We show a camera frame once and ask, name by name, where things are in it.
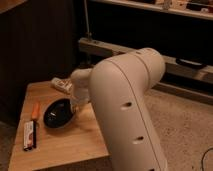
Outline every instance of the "wall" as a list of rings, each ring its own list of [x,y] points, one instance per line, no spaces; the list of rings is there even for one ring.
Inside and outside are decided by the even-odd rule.
[[[0,14],[0,120],[17,123],[26,85],[76,65],[72,0],[30,0]]]

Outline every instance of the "shelf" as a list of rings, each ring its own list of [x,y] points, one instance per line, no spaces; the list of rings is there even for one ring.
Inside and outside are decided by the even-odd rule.
[[[163,13],[171,13],[205,20],[213,20],[213,5],[190,3],[187,0],[156,0],[155,4],[134,0],[90,0],[99,3],[120,5],[130,8],[151,10]],[[201,11],[187,9],[187,4],[200,6]]]

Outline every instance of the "hole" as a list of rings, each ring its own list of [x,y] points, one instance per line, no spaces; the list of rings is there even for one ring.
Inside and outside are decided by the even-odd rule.
[[[128,109],[129,107],[131,107],[132,106],[132,103],[131,102],[127,102],[127,103],[125,103],[125,104],[123,104],[122,106],[121,106],[121,110],[126,110],[126,109]]]
[[[143,136],[137,137],[134,139],[133,144],[140,144],[142,143],[143,139],[144,139]]]

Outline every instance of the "small box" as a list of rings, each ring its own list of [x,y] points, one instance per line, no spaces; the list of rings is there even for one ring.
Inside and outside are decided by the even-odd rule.
[[[29,121],[24,124],[24,151],[36,148],[36,122]]]

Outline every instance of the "orange marker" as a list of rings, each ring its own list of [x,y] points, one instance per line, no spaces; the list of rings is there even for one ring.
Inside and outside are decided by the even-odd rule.
[[[31,114],[31,120],[37,121],[40,115],[40,102],[36,102],[33,107],[33,111]]]

